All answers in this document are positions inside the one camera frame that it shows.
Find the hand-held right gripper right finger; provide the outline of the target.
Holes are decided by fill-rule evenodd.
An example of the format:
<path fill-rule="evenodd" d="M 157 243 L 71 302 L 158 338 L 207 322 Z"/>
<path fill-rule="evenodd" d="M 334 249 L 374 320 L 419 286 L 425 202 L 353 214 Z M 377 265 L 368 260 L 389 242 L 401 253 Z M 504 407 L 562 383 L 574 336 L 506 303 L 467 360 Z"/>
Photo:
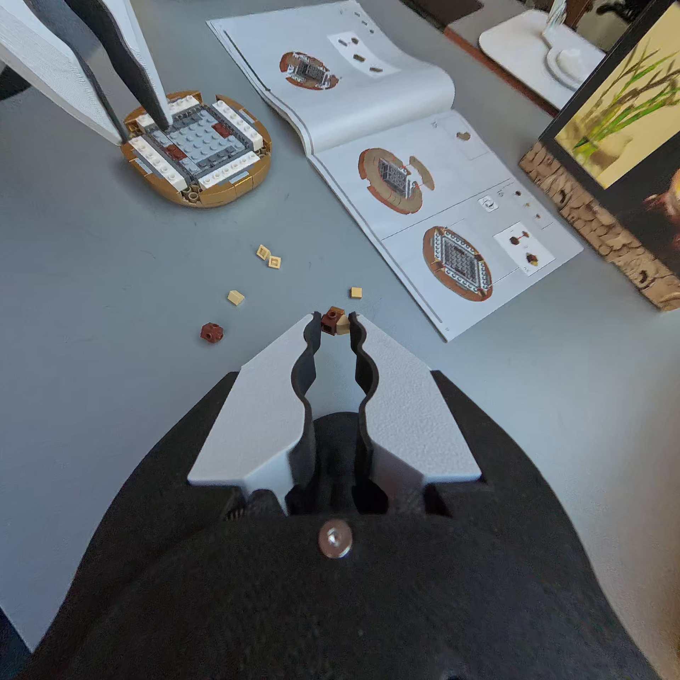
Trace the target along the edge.
<path fill-rule="evenodd" d="M 359 409 L 359 475 L 387 499 L 431 483 L 481 479 L 481 469 L 438 388 L 430 367 L 352 312 L 355 380 L 365 393 Z"/>

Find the round lego base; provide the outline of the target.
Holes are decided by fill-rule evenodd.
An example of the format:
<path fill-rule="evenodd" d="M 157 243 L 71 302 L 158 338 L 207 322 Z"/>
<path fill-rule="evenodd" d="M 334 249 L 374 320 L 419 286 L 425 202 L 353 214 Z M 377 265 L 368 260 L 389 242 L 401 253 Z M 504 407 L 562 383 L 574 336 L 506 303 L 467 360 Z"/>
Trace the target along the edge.
<path fill-rule="evenodd" d="M 167 95 L 162 130 L 142 108 L 124 119 L 127 165 L 160 196 L 191 209 L 217 208 L 258 188 L 271 167 L 271 136 L 231 98 L 203 101 L 198 90 Z"/>

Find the white stand base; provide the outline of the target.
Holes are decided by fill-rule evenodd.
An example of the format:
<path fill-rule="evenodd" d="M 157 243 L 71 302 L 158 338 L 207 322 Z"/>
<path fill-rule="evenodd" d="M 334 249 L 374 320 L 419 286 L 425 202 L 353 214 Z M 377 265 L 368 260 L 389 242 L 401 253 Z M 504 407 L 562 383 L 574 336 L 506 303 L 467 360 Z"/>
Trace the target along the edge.
<path fill-rule="evenodd" d="M 567 24 L 573 1 L 526 10 L 484 31 L 481 51 L 539 98 L 561 110 L 605 57 Z"/>

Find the lego set box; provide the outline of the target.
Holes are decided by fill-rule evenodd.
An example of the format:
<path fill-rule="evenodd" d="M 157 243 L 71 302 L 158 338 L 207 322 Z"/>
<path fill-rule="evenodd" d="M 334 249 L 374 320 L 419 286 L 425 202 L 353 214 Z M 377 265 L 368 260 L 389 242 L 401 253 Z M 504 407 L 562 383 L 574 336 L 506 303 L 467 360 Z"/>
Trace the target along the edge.
<path fill-rule="evenodd" d="M 520 161 L 661 311 L 679 308 L 679 2 L 651 1 Z"/>

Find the lego instruction booklet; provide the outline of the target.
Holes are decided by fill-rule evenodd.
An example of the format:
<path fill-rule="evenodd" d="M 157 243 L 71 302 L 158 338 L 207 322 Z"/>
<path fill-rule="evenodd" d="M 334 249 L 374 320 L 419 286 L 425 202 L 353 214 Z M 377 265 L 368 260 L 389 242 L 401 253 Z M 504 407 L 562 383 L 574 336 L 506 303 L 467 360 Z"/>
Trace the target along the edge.
<path fill-rule="evenodd" d="M 208 27 L 445 340 L 582 252 L 356 1 Z"/>

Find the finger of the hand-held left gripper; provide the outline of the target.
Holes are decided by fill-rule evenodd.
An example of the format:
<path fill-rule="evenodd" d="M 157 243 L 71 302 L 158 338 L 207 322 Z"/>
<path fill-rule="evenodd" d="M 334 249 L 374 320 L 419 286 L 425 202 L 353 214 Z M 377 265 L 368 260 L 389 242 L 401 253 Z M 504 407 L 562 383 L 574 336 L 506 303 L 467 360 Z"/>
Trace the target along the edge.
<path fill-rule="evenodd" d="M 88 64 L 24 1 L 1 2 L 1 61 L 108 141 L 117 146 L 128 141 Z"/>
<path fill-rule="evenodd" d="M 173 115 L 130 1 L 66 1 L 106 51 L 119 78 L 162 131 Z"/>

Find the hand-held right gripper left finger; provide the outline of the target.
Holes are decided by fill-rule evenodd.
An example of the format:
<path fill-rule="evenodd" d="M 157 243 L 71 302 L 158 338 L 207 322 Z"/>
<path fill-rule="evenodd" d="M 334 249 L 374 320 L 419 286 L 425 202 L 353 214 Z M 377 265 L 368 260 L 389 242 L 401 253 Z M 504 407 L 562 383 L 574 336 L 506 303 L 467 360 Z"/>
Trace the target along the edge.
<path fill-rule="evenodd" d="M 305 394 L 316 378 L 320 318 L 303 316 L 242 366 L 188 474 L 191 485 L 237 486 L 245 497 L 268 489 L 285 514 L 290 491 L 309 485 L 316 438 Z"/>

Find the black flat tool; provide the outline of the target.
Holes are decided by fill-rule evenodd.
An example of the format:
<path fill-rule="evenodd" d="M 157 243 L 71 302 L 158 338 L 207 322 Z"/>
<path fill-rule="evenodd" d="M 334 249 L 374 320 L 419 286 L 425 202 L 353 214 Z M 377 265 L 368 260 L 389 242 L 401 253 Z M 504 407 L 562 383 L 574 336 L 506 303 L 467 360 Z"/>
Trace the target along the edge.
<path fill-rule="evenodd" d="M 444 31 L 452 22 L 484 7 L 480 1 L 401 1 L 401 3 L 440 31 Z"/>

